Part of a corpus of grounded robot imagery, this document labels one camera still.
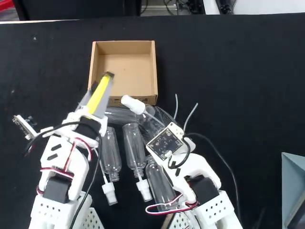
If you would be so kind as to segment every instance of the white spray nozzle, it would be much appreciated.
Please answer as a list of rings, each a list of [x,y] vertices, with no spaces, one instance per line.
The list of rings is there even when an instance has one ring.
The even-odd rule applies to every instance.
[[[151,192],[149,190],[149,184],[147,179],[140,180],[137,182],[138,190],[141,192],[144,202],[150,201],[152,199]]]
[[[121,103],[137,115],[141,115],[145,111],[145,103],[141,102],[138,99],[134,99],[129,95],[123,95],[123,97],[121,98]]]
[[[115,192],[114,192],[114,185],[112,182],[102,185],[102,189],[103,189],[104,194],[107,197],[109,205],[118,203],[116,196],[115,196]]]

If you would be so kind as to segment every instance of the black table surface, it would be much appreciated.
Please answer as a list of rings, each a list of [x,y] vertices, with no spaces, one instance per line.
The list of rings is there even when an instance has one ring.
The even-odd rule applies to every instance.
[[[244,228],[261,212],[261,229],[280,228],[281,152],[304,155],[305,148],[304,24],[305,14],[286,14],[0,25],[1,227],[28,226],[45,144],[21,158],[27,141],[12,116],[32,115],[37,128],[59,124],[86,92],[92,41],[155,40],[158,105],[173,113],[178,93],[183,124],[199,103],[187,132],[211,138],[232,166]],[[227,168],[205,142],[194,141],[235,205]],[[119,203],[108,206],[101,176],[91,191],[105,228],[160,228],[164,217],[145,214],[122,146],[121,155]]]

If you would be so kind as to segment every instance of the cardboard box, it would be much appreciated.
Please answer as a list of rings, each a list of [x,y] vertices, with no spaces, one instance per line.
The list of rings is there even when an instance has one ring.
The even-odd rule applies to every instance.
[[[155,105],[158,96],[154,41],[93,42],[88,89],[104,72],[114,73],[109,105],[125,94]]]

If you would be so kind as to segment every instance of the circuit board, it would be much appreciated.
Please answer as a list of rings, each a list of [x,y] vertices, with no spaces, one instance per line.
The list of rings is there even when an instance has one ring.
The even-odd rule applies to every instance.
[[[183,143],[172,133],[172,131],[170,131],[169,128],[162,131],[162,133],[148,144],[148,147],[163,161],[167,158],[165,154],[168,151],[174,153],[181,146],[183,146]]]

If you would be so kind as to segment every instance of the white robotic arm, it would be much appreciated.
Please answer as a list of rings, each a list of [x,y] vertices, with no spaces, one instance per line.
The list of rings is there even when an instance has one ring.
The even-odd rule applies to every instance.
[[[127,98],[122,103],[130,110],[138,115],[147,115],[145,105]],[[220,190],[219,177],[204,157],[191,153],[195,144],[184,136],[184,131],[178,125],[173,122],[166,127],[161,125],[160,131],[146,144],[146,149],[163,168],[173,189],[181,193],[181,197],[177,199],[192,221],[196,219],[194,228],[242,229],[229,197],[225,191]],[[178,211],[179,208],[169,210],[168,213]]]
[[[29,229],[82,229],[86,217],[95,212],[92,208],[89,210],[92,198],[88,192],[99,162],[96,163],[88,190],[81,190],[93,157],[92,149],[99,148],[98,161],[100,160],[101,142],[107,129],[108,118],[97,118],[92,114],[97,106],[102,107],[102,111],[106,110],[112,78],[113,74],[107,72],[87,105],[69,113],[62,124],[55,128],[45,128],[38,134],[20,115],[14,117],[13,121],[26,134],[26,138],[32,139],[28,151],[32,150],[36,139],[50,136],[41,156],[42,174],[36,188],[37,196]],[[88,154],[84,155],[79,148],[86,149]],[[109,192],[114,194],[113,183],[107,183],[102,188],[107,198]],[[103,229],[96,214],[94,218],[94,227]],[[92,222],[93,220],[87,222],[86,228],[90,228]]]

